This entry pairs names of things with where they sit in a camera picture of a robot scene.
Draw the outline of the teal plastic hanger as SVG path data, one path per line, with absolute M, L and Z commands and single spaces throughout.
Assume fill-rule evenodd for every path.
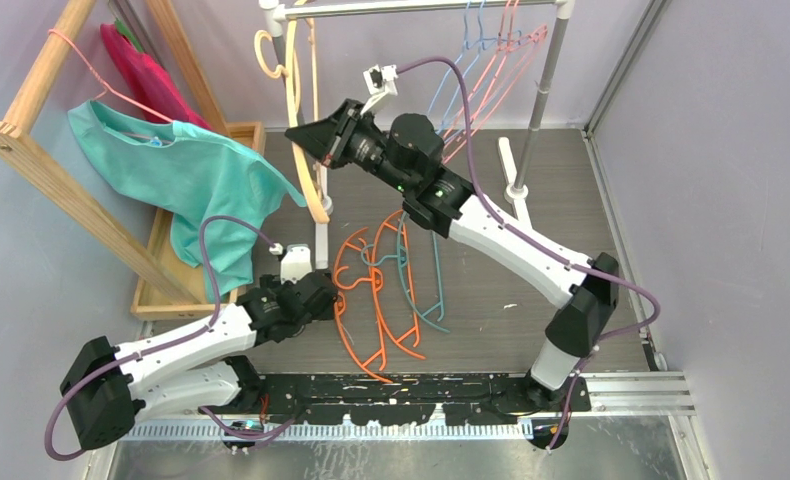
M 396 235 L 396 245 L 395 250 L 391 254 L 386 254 L 377 259 L 374 255 L 372 255 L 372 250 L 374 247 L 377 247 L 379 244 L 378 240 L 375 240 L 371 245 L 362 247 L 360 252 L 362 254 L 369 253 L 370 259 L 364 260 L 363 263 L 368 267 L 379 267 L 381 264 L 387 261 L 394 261 L 397 267 L 398 278 L 400 282 L 401 289 L 404 294 L 404 298 L 407 301 L 412 313 L 417 316 L 417 319 L 423 322 L 425 325 L 430 326 L 431 328 L 443 332 L 445 334 L 450 334 L 451 331 L 441 325 L 441 322 L 445 319 L 446 316 L 446 305 L 445 305 L 445 297 L 444 297 L 444 284 L 443 284 L 443 276 L 442 276 L 442 268 L 441 268 L 441 258 L 439 254 L 439 236 L 436 233 L 431 232 L 431 245 L 432 245 L 432 253 L 433 253 L 433 265 L 434 265 L 434 273 L 435 273 L 435 283 L 436 283 L 436 302 L 432 304 L 429 308 L 422 310 L 420 306 L 417 304 L 415 299 L 415 287 L 412 285 L 412 275 L 411 275 L 411 256 L 409 250 L 409 239 L 408 239 L 408 231 L 407 231 L 407 220 L 408 215 L 403 210 L 398 210 L 390 215 L 386 220 L 384 220 L 380 225 L 380 231 L 384 229 L 393 230 Z

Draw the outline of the blue wire hanger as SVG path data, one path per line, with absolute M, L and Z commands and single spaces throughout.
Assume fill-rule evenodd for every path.
M 469 69 L 476 62 L 476 58 L 480 56 L 484 33 L 482 19 L 484 5 L 484 1 L 467 1 L 462 10 L 462 40 L 460 42 L 459 52 L 453 62 L 461 66 L 469 56 L 473 57 L 471 63 L 463 69 L 464 74 L 468 73 Z M 448 88 L 451 76 L 451 70 L 446 70 L 443 73 L 426 110 L 428 114 L 431 114 L 444 106 L 445 109 L 441 111 L 440 119 L 440 123 L 443 126 L 449 125 L 452 122 L 450 112 L 453 108 L 454 97 L 456 96 L 455 92 L 457 91 L 457 81 L 453 80 L 455 92 L 450 95 L 449 99 L 446 98 L 445 91 Z
M 482 53 L 487 50 L 490 37 L 485 33 L 483 18 L 486 1 L 467 1 L 462 14 L 463 35 L 458 56 L 454 63 L 462 68 L 463 76 L 466 76 Z M 452 88 L 446 100 L 448 101 L 445 110 L 441 115 L 437 133 L 442 133 L 446 128 L 454 126 L 455 100 L 459 95 L 459 85 L 452 71 L 446 72 L 440 81 L 437 90 L 430 101 L 428 111 L 431 112 L 436 106 L 441 106 L 447 92 L 448 85 Z

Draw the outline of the beige plastic hanger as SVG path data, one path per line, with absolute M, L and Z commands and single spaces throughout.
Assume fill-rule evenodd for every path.
M 295 47 L 298 21 L 281 17 L 285 7 L 282 1 L 259 1 L 258 6 L 264 15 L 266 28 L 254 35 L 255 58 L 266 76 L 284 82 L 288 126 L 297 127 L 302 117 L 302 78 Z M 319 167 L 310 167 L 297 145 L 292 146 L 292 158 L 313 222 L 326 225 L 332 211 L 325 205 L 328 198 L 325 192 L 326 176 L 321 174 Z

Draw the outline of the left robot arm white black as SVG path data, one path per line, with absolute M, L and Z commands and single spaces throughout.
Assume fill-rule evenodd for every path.
M 264 275 L 259 286 L 201 320 L 119 345 L 94 338 L 60 384 L 60 408 L 83 451 L 119 440 L 139 422 L 184 410 L 251 412 L 261 403 L 263 381 L 244 351 L 332 318 L 337 298 L 325 271 L 284 282 Z

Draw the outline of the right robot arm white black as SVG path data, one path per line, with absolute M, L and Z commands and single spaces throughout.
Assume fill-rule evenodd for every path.
M 567 250 L 480 195 L 443 165 L 444 142 L 426 116 L 402 114 L 383 131 L 362 108 L 347 100 L 327 118 L 290 127 L 285 135 L 323 167 L 354 164 L 396 189 L 416 225 L 486 254 L 556 306 L 525 386 L 533 407 L 553 409 L 617 307 L 618 287 L 609 279 L 617 260 Z

